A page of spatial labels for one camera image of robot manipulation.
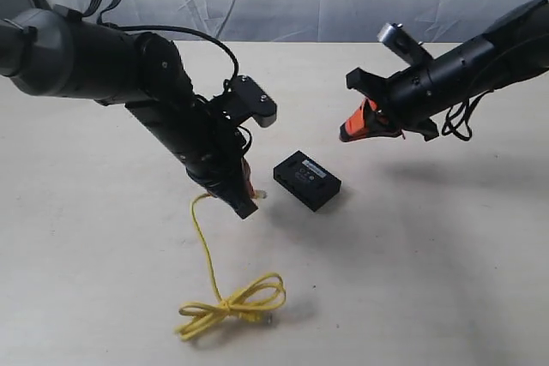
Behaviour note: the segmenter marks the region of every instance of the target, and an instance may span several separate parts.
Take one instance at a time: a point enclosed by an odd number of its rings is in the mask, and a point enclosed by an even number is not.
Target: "table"
[[[403,62],[382,45],[231,46],[279,105],[271,128],[250,125],[268,199],[245,221],[215,200],[198,216],[222,292],[282,274],[274,323],[180,342],[179,304],[214,303],[188,211],[201,189],[123,107],[33,98],[2,79],[0,364],[547,364],[548,78],[487,97],[469,143],[344,144],[361,100],[345,74]],[[218,93],[224,54],[180,49],[197,92]],[[272,179],[297,149],[343,182],[318,213]]]

